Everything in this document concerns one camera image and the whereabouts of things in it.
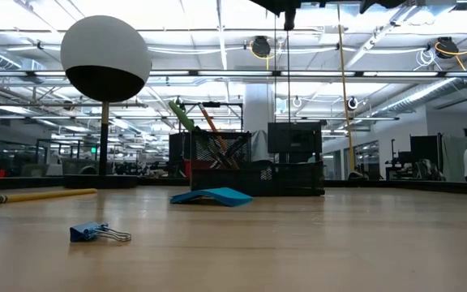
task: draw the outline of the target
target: black crate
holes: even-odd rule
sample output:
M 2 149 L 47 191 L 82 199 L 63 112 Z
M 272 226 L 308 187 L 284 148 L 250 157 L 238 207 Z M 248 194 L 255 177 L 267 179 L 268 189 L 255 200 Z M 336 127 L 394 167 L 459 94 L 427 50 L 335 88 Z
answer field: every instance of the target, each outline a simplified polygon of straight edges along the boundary
M 216 187 L 230 187 L 251 196 L 324 195 L 323 163 L 257 161 L 240 170 L 192 171 L 192 191 Z
M 192 171 L 211 168 L 241 169 L 250 162 L 251 133 L 207 131 L 192 133 Z

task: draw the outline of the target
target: ceiling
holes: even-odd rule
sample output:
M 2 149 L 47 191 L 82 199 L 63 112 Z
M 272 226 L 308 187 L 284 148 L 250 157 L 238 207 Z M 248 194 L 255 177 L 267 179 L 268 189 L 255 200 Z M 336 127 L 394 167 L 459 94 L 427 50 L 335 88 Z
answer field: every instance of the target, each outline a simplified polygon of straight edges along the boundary
M 64 32 L 78 19 L 90 15 L 111 15 L 122 19 L 136 28 L 148 44 L 152 54 L 153 70 L 299 70 L 299 71 L 338 71 L 341 68 L 338 19 L 336 6 L 327 5 L 324 9 L 298 10 L 295 30 L 286 32 L 283 17 L 275 18 L 262 7 L 248 0 L 32 0 L 27 11 L 16 1 L 0 0 L 0 53 L 8 58 L 23 58 L 38 61 L 44 70 L 61 70 L 60 44 Z M 439 59 L 422 66 L 420 54 L 427 44 L 434 44 L 437 37 L 451 37 L 460 50 L 467 50 L 467 11 L 452 11 L 451 6 L 430 6 L 418 9 L 410 7 L 386 10 L 379 5 L 372 6 L 364 15 L 359 15 L 357 4 L 341 5 L 342 41 L 346 70 L 353 71 L 426 71 L 455 70 L 455 58 Z M 403 21 L 390 26 L 391 20 L 398 17 Z M 274 58 L 256 58 L 250 50 L 255 36 L 265 36 L 272 47 Z M 225 50 L 221 50 L 224 40 Z M 367 50 L 358 54 L 367 43 Z M 467 54 L 462 56 L 464 63 Z M 16 93 L 15 102 L 30 102 L 41 97 L 38 102 L 45 104 L 94 103 L 82 97 L 64 79 L 47 79 L 47 83 L 58 86 L 26 85 L 18 79 L 0 78 L 0 86 Z M 152 76 L 148 86 L 129 100 L 127 106 L 111 108 L 111 116 L 170 116 L 166 103 L 180 97 L 185 102 L 229 101 L 242 103 L 245 94 L 244 79 L 198 77 Z M 282 80 L 274 84 L 268 78 L 260 81 L 271 84 L 276 97 L 287 99 L 288 84 Z M 347 96 L 365 101 L 361 106 L 378 106 L 416 83 L 389 82 L 346 84 Z M 301 101 L 300 106 L 292 105 L 293 114 L 341 115 L 344 111 L 342 83 L 339 80 L 328 82 L 292 82 L 291 96 Z M 40 110 L 42 114 L 87 115 L 97 114 L 91 106 L 77 107 L 74 110 L 49 108 Z M 240 129 L 240 120 L 225 107 L 211 109 L 212 115 L 226 116 L 218 120 L 220 129 Z M 0 114 L 10 114 L 0 110 Z M 201 117 L 199 111 L 194 116 Z M 208 128 L 205 121 L 197 123 Z M 51 121 L 56 125 L 71 121 Z M 174 131 L 174 121 L 161 121 L 154 118 L 131 119 L 129 126 L 140 132 L 153 132 L 165 135 Z M 78 126 L 89 130 L 98 128 L 98 119 L 89 119 Z

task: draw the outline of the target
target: green object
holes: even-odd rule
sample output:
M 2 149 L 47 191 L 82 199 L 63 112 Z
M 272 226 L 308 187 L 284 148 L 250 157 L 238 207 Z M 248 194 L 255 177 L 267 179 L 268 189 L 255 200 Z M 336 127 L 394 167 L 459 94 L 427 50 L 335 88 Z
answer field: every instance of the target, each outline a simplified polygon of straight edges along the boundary
M 174 101 L 169 101 L 170 109 L 176 114 L 179 122 L 186 128 L 187 131 L 192 132 L 195 130 L 194 123 L 186 116 L 186 114 L 179 108 Z

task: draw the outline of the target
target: yellow pole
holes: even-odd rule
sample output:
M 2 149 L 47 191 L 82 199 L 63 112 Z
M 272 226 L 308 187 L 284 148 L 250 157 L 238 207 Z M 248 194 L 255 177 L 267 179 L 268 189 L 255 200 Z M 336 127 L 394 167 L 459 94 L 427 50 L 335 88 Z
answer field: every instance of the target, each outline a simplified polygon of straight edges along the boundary
M 46 191 L 31 194 L 18 194 L 18 195 L 0 195 L 0 204 L 22 202 L 26 200 L 41 200 L 58 198 L 69 195 L 87 195 L 96 193 L 96 189 L 81 189 L 69 191 Z
M 338 4 L 338 37 L 340 39 L 340 62 L 341 62 L 341 82 L 344 89 L 344 109 L 345 109 L 345 122 L 347 124 L 347 134 L 349 135 L 349 159 L 350 171 L 354 170 L 354 150 L 353 150 L 353 137 L 350 130 L 349 109 L 347 108 L 347 91 L 345 89 L 345 62 L 344 62 L 344 44 L 341 37 L 341 18 L 340 18 L 340 4 Z

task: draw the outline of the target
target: blue foam piece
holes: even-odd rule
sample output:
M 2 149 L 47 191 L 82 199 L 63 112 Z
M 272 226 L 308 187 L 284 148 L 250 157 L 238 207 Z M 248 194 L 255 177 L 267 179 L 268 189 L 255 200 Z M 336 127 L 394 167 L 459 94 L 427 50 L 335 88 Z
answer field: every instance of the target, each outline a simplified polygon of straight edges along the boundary
M 214 200 L 217 200 L 218 202 L 230 207 L 237 207 L 253 200 L 253 198 L 249 195 L 232 190 L 229 187 L 221 187 L 217 189 L 189 191 L 185 194 L 175 195 L 170 199 L 170 203 L 185 204 L 189 203 L 193 199 L 197 199 L 203 196 L 211 197 Z

